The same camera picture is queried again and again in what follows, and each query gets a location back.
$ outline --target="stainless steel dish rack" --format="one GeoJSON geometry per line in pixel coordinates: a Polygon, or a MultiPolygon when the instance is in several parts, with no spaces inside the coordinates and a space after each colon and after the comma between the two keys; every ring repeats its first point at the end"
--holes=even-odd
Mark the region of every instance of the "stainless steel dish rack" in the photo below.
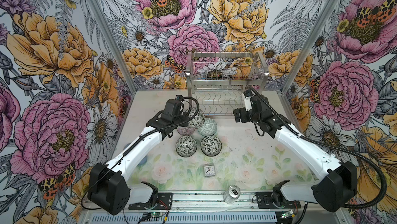
{"type": "Polygon", "coordinates": [[[261,92],[268,74],[268,67],[260,52],[187,54],[188,95],[196,98],[201,110],[209,116],[232,116],[234,109],[244,106],[241,93],[246,85],[258,85],[258,91],[261,92]]]}

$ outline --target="floral tablecloth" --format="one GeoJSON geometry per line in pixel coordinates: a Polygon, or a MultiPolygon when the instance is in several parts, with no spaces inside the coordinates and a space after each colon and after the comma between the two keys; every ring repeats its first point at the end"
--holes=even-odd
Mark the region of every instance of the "floral tablecloth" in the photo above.
{"type": "Polygon", "coordinates": [[[240,189],[271,189],[283,180],[311,181],[310,169],[288,148],[265,135],[257,135],[253,124],[235,123],[234,119],[216,118],[216,136],[222,142],[220,154],[208,157],[200,149],[204,136],[197,130],[196,153],[188,158],[179,156],[175,144],[181,135],[174,131],[147,155],[128,184],[149,182],[159,190],[223,190],[231,184],[240,189]],[[203,165],[213,163],[216,176],[206,178],[203,165]]]}

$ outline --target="patterned bowl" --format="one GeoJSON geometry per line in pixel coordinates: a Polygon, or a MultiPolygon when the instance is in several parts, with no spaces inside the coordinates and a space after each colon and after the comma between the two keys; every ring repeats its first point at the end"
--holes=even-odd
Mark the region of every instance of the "patterned bowl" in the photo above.
{"type": "Polygon", "coordinates": [[[216,121],[210,118],[205,118],[204,124],[197,129],[197,131],[202,135],[202,136],[211,136],[216,133],[216,130],[218,129],[218,125],[216,124],[216,121]]]}
{"type": "Polygon", "coordinates": [[[201,140],[201,151],[210,157],[218,155],[222,150],[222,142],[215,136],[207,136],[201,140]]]}
{"type": "Polygon", "coordinates": [[[176,152],[181,157],[190,157],[197,150],[196,140],[191,136],[182,136],[176,142],[176,152]]]}
{"type": "MultiPolygon", "coordinates": [[[[196,112],[196,108],[192,107],[192,109],[189,113],[189,117],[192,117],[195,112],[196,112]]],[[[201,111],[201,109],[200,109],[200,110],[198,110],[196,117],[194,117],[194,119],[189,121],[188,127],[199,128],[204,124],[204,119],[205,119],[204,112],[201,111]]]]}

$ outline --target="wall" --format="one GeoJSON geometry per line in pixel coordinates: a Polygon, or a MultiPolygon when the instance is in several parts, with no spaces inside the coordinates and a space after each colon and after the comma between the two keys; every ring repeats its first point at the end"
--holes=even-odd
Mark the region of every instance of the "wall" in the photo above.
{"type": "Polygon", "coordinates": [[[82,2],[0,8],[0,222],[75,224],[132,94],[82,2]]]}
{"type": "MultiPolygon", "coordinates": [[[[395,9],[396,0],[341,0],[312,44],[309,80],[302,84],[297,76],[285,91],[306,136],[359,152],[384,172],[386,196],[372,208],[352,210],[356,223],[397,222],[395,9]],[[382,4],[390,9],[371,14],[382,4]]],[[[273,65],[270,72],[277,73],[273,65]]],[[[380,179],[366,162],[321,148],[357,166],[358,193],[351,203],[377,195],[380,179]]]]}

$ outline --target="wire basket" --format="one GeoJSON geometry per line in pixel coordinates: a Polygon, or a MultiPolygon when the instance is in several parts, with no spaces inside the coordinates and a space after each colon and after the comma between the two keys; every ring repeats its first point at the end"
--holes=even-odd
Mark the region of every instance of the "wire basket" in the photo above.
{"type": "Polygon", "coordinates": [[[244,106],[241,93],[246,85],[258,85],[259,92],[264,89],[268,67],[261,53],[189,52],[186,76],[188,94],[204,114],[232,116],[234,109],[244,106]]]}

